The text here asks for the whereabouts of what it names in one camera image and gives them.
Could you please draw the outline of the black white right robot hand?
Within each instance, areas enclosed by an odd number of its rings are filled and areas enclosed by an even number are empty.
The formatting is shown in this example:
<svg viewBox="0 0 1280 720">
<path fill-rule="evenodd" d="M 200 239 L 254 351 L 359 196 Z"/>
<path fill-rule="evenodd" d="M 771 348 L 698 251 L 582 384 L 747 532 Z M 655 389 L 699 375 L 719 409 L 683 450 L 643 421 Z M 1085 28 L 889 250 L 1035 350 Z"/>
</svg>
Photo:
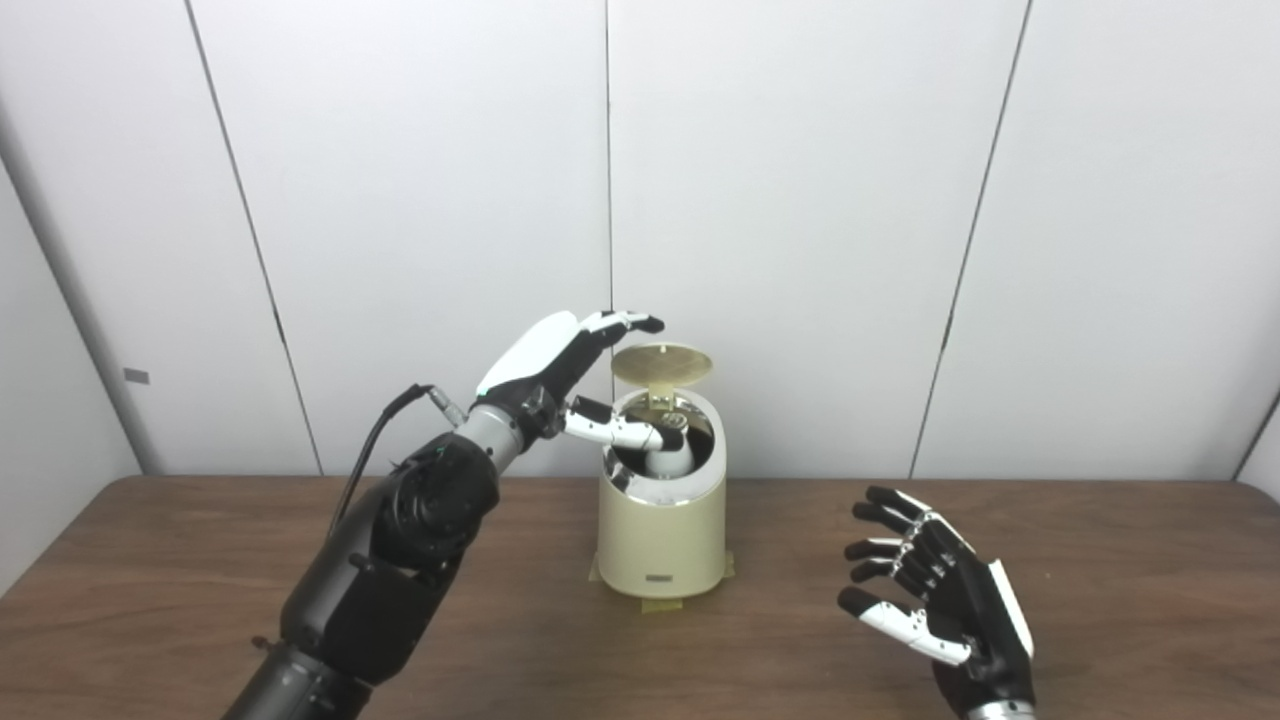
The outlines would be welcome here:
<svg viewBox="0 0 1280 720">
<path fill-rule="evenodd" d="M 928 657 L 957 719 L 1034 719 L 1036 644 L 1001 560 L 984 560 L 943 514 L 872 486 L 852 515 L 891 530 L 849 544 L 837 605 Z"/>
</svg>

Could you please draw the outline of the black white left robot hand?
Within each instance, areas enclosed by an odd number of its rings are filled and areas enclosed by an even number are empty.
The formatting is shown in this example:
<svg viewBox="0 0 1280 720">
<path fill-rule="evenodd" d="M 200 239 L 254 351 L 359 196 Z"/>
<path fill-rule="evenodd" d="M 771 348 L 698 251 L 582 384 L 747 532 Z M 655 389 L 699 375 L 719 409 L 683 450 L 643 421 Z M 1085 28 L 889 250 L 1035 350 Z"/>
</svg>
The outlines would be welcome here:
<svg viewBox="0 0 1280 720">
<path fill-rule="evenodd" d="M 628 420 L 611 405 L 570 397 L 602 355 L 627 333 L 655 334 L 664 328 L 662 319 L 646 313 L 607 310 L 584 319 L 572 311 L 553 313 L 527 329 L 489 369 L 472 407 L 506 413 L 524 437 L 524 450 L 562 433 L 646 452 L 684 450 L 681 430 Z"/>
</svg>

